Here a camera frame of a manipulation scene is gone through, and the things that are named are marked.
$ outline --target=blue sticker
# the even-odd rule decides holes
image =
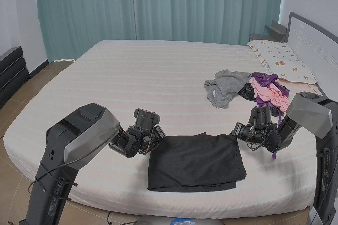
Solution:
[[[192,219],[177,218],[174,219],[170,225],[195,225],[195,223]]]

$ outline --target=pillow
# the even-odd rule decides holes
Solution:
[[[299,60],[285,42],[253,40],[247,43],[261,61],[267,74],[277,74],[289,82],[315,84],[313,72]]]

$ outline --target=gray clothing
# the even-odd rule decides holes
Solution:
[[[219,71],[215,74],[214,80],[205,81],[206,97],[212,105],[218,109],[223,109],[234,99],[250,78],[251,73],[247,72],[232,72],[228,69]]]

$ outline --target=headboard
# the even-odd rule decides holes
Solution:
[[[322,93],[338,101],[338,37],[290,12],[285,42],[313,71]]]

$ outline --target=bed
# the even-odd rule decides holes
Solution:
[[[248,46],[154,41],[101,41],[50,81],[23,109],[4,137],[6,151],[33,180],[45,148],[46,130],[91,102],[107,107],[124,129],[136,108],[155,111],[168,136],[228,134],[247,123],[256,103],[237,96],[219,110],[206,98],[204,81],[223,69],[264,72]],[[321,94],[315,85],[281,81],[295,93]],[[205,193],[147,190],[149,155],[132,159],[105,147],[76,178],[70,198],[130,214],[192,218],[237,218],[304,209],[314,198],[315,137],[301,128],[273,160],[266,149],[250,151],[239,141],[247,177],[237,188]]]

